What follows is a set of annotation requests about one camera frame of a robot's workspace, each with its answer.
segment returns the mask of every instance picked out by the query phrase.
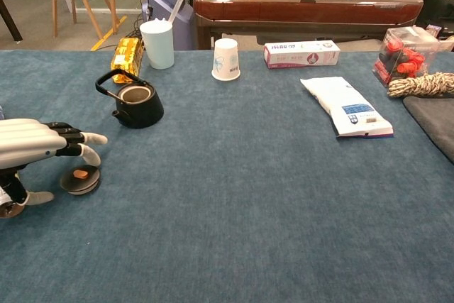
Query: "white paper cup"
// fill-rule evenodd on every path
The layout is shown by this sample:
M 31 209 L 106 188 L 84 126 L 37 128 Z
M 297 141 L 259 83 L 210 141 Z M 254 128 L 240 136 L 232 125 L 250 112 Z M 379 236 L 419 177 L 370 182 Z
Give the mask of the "white paper cup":
M 240 76 L 238 43 L 236 40 L 222 38 L 214 42 L 213 70 L 211 74 L 219 81 L 231 81 Z
M 140 32 L 151 66 L 155 69 L 173 66 L 175 57 L 172 24 L 165 19 L 154 19 L 140 25 Z

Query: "white box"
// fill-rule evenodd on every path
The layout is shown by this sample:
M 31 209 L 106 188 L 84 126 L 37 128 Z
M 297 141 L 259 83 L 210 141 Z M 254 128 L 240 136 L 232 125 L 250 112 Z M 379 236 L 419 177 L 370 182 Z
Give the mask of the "white box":
M 266 43 L 265 63 L 270 69 L 336 65 L 341 49 L 332 40 Z

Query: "chair leg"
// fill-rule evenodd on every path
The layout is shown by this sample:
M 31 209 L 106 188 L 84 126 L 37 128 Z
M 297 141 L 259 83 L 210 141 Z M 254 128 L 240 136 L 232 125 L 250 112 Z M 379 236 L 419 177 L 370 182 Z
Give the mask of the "chair leg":
M 57 0 L 52 0 L 52 17 L 54 22 L 54 37 L 57 37 L 58 34 Z
M 77 14 L 76 14 L 76 0 L 71 0 L 72 6 L 72 22 L 77 24 Z
M 96 30 L 98 38 L 102 39 L 101 29 L 99 28 L 98 22 L 96 22 L 96 19 L 92 12 L 92 8 L 90 7 L 90 4 L 88 3 L 88 0 L 82 0 L 82 1 L 84 2 L 85 8 L 87 9 L 87 13 L 88 13 L 90 19 L 92 20 L 92 23 L 93 23 L 94 29 Z
M 113 12 L 112 12 L 112 8 L 111 8 L 111 3 L 109 0 L 104 0 L 106 2 L 106 5 L 107 7 L 109 8 L 109 10 L 111 10 L 111 13 L 112 13 L 112 23 L 115 22 L 115 24 L 118 26 L 120 25 L 120 18 L 115 15 Z

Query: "rope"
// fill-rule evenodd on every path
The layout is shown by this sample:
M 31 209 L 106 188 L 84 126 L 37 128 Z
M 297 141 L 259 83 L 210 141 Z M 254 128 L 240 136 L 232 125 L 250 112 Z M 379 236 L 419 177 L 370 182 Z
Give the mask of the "rope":
M 396 79 L 388 84 L 389 97 L 435 96 L 446 92 L 454 93 L 454 74 L 437 72 L 417 78 Z

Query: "light blue cup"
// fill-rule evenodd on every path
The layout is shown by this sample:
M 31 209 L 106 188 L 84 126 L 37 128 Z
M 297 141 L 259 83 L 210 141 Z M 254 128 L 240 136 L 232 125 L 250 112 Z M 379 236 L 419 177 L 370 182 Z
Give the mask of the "light blue cup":
M 140 25 L 143 44 L 150 64 L 155 69 L 167 69 L 175 63 L 172 24 L 154 19 Z

